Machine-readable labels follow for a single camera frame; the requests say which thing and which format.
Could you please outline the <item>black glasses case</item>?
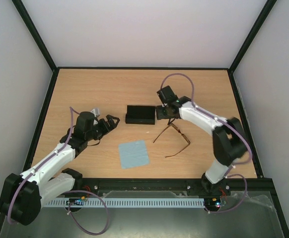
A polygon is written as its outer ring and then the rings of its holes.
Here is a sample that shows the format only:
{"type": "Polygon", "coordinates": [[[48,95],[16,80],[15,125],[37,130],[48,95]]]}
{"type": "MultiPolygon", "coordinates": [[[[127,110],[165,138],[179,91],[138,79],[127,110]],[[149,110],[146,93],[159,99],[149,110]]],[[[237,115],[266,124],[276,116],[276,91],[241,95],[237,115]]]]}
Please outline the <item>black glasses case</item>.
{"type": "Polygon", "coordinates": [[[126,124],[155,124],[155,106],[127,105],[126,124]]]}

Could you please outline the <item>blue cleaning cloth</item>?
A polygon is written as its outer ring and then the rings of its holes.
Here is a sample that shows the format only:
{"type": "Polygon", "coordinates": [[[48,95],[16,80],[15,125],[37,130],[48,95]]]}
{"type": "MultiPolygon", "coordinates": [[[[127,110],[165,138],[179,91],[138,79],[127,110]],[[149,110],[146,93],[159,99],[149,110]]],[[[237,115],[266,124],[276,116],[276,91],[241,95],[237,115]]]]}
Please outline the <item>blue cleaning cloth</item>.
{"type": "Polygon", "coordinates": [[[144,140],[122,143],[118,146],[122,169],[131,169],[149,164],[144,140]]]}

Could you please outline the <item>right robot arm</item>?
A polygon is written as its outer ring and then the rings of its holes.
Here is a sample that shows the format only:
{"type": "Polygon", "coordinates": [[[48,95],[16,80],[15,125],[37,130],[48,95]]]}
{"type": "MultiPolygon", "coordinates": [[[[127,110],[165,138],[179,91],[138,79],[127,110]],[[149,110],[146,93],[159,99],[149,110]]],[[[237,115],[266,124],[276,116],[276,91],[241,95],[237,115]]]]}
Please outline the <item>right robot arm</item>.
{"type": "Polygon", "coordinates": [[[162,102],[161,106],[156,107],[158,120],[168,119],[168,126],[172,126],[174,119],[182,119],[212,137],[215,159],[201,178],[201,186],[206,194],[215,193],[233,167],[252,160],[253,154],[239,119],[220,117],[186,96],[179,98],[170,86],[161,88],[157,95],[162,102]]]}

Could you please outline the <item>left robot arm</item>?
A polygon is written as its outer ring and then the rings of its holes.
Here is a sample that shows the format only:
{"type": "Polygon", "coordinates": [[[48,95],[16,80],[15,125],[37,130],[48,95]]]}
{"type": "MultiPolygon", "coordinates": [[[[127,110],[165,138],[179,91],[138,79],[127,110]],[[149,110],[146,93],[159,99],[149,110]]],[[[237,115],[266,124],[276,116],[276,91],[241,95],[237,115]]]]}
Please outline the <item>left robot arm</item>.
{"type": "Polygon", "coordinates": [[[78,189],[82,174],[62,167],[73,161],[92,140],[100,142],[103,136],[114,130],[120,122],[118,117],[107,115],[99,118],[97,108],[81,112],[71,124],[65,136],[45,158],[21,174],[6,177],[0,194],[0,213],[10,223],[32,223],[42,207],[59,195],[78,189]]]}

